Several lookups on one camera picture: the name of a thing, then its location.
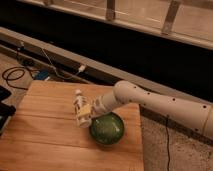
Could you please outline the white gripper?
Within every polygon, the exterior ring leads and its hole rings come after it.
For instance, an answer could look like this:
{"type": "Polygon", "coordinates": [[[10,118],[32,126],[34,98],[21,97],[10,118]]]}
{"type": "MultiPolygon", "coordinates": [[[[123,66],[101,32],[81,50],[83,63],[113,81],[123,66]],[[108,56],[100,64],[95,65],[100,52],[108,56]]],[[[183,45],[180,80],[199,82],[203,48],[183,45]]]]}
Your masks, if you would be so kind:
{"type": "Polygon", "coordinates": [[[101,116],[104,112],[104,107],[101,102],[101,98],[97,98],[96,100],[93,100],[92,105],[90,105],[90,104],[84,105],[80,111],[81,111],[81,113],[90,113],[91,112],[92,117],[101,116]]]}

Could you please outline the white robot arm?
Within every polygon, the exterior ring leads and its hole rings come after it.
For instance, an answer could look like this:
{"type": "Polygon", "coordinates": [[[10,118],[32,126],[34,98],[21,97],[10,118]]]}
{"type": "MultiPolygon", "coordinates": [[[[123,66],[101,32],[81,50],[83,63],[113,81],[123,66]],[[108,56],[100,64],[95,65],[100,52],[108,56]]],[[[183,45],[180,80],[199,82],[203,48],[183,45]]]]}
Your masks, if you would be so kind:
{"type": "Polygon", "coordinates": [[[80,105],[77,122],[91,125],[93,118],[106,115],[128,103],[137,103],[213,140],[213,106],[146,91],[128,81],[117,82],[112,90],[92,104],[80,105]]]}

